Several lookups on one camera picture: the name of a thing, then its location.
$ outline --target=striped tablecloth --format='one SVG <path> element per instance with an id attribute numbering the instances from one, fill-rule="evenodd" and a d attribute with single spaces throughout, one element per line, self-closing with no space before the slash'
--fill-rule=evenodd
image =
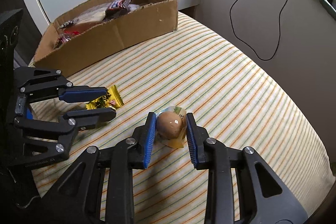
<path id="1" fill-rule="evenodd" d="M 309 215 L 334 183 L 321 140 L 289 96 L 230 42 L 182 13 L 177 31 L 118 52 L 69 80 L 116 84 L 125 105 L 107 126 L 79 133 L 68 160 L 33 171 L 41 195 L 87 146 L 114 146 L 143 125 L 148 112 L 171 105 L 193 112 L 197 124 L 226 146 L 254 147 Z M 52 99 L 33 109 L 39 119 L 55 121 L 78 105 L 84 107 Z M 137 223 L 202 223 L 207 178 L 207 171 L 194 170 L 186 144 L 172 149 L 156 143 L 149 168 L 133 171 Z M 234 191 L 238 217 L 236 184 Z"/>

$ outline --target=table surface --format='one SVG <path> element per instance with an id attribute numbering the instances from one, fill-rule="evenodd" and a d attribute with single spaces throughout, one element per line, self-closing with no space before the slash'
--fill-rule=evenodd
<path id="1" fill-rule="evenodd" d="M 230 42 L 182 13 L 177 31 L 118 52 L 68 79 L 74 85 L 117 85 L 125 105 L 108 125 L 80 132 L 68 160 L 33 171 L 41 195 L 87 146 L 114 146 L 143 125 L 148 112 L 174 105 L 193 112 L 197 124 L 226 146 L 254 147 L 309 215 L 335 181 L 323 143 L 281 87 Z M 56 121 L 84 103 L 51 99 L 32 107 L 39 119 Z M 183 149 L 155 143 L 148 169 L 133 171 L 136 222 L 202 223 L 207 178 L 206 170 L 194 170 L 186 142 Z"/>

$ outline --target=wire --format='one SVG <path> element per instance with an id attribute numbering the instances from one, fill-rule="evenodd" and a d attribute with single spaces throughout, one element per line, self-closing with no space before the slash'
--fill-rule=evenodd
<path id="1" fill-rule="evenodd" d="M 236 37 L 237 39 L 239 39 L 241 42 L 243 42 L 245 45 L 247 45 L 251 50 L 253 50 L 253 52 L 255 53 L 255 55 L 256 55 L 261 61 L 269 61 L 269 60 L 271 60 L 271 59 L 275 56 L 275 54 L 277 53 L 278 48 L 279 48 L 280 37 L 281 37 L 280 17 L 281 17 L 281 12 L 282 12 L 282 10 L 285 8 L 285 6 L 286 6 L 288 0 L 285 1 L 285 4 L 283 5 L 283 7 L 281 8 L 280 13 L 279 13 L 279 39 L 278 39 L 277 48 L 275 49 L 275 51 L 274 51 L 273 55 L 271 56 L 271 58 L 268 58 L 268 59 L 263 59 L 263 58 L 259 57 L 259 55 L 258 55 L 257 52 L 255 51 L 255 49 L 253 49 L 253 48 L 252 48 L 250 45 L 248 45 L 245 41 L 241 40 L 238 36 L 236 36 L 235 29 L 233 28 L 233 23 L 232 23 L 231 11 L 232 11 L 233 6 L 237 3 L 237 1 L 238 1 L 238 0 L 236 0 L 236 1 L 232 4 L 232 6 L 231 6 L 231 8 L 230 8 L 230 21 L 231 21 L 231 27 L 232 27 L 232 30 L 233 30 L 233 34 L 235 35 L 235 37 Z"/>

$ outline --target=torn cardboard edge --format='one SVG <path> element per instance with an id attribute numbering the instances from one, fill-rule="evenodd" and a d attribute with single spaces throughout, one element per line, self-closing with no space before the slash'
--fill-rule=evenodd
<path id="1" fill-rule="evenodd" d="M 120 50 L 177 29 L 177 0 L 132 0 L 142 6 L 95 25 L 54 49 L 60 25 L 93 6 L 112 1 L 88 0 L 57 17 L 42 36 L 34 56 L 35 67 L 60 69 L 68 77 Z"/>

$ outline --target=yellow snack packet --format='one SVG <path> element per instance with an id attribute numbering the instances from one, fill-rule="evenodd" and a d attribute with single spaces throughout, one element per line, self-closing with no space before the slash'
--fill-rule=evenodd
<path id="1" fill-rule="evenodd" d="M 100 96 L 97 99 L 85 104 L 86 109 L 97 109 L 104 107 L 112 107 L 117 109 L 124 105 L 123 100 L 117 90 L 116 85 L 112 85 L 108 90 L 106 95 Z"/>
<path id="2" fill-rule="evenodd" d="M 184 108 L 181 108 L 179 106 L 170 106 L 170 107 L 167 107 L 166 109 L 162 110 L 161 112 L 159 112 L 156 115 L 156 118 L 158 118 L 159 115 L 162 112 L 165 112 L 165 111 L 175 112 L 177 115 L 179 115 L 179 117 L 182 119 L 183 127 L 182 127 L 178 137 L 174 138 L 174 139 L 164 139 L 163 137 L 160 136 L 160 134 L 156 130 L 156 139 L 160 143 L 162 143 L 166 146 L 169 146 L 171 148 L 183 148 L 183 143 L 184 143 L 184 140 L 185 140 L 186 129 L 187 129 L 187 119 L 186 119 L 187 112 Z"/>

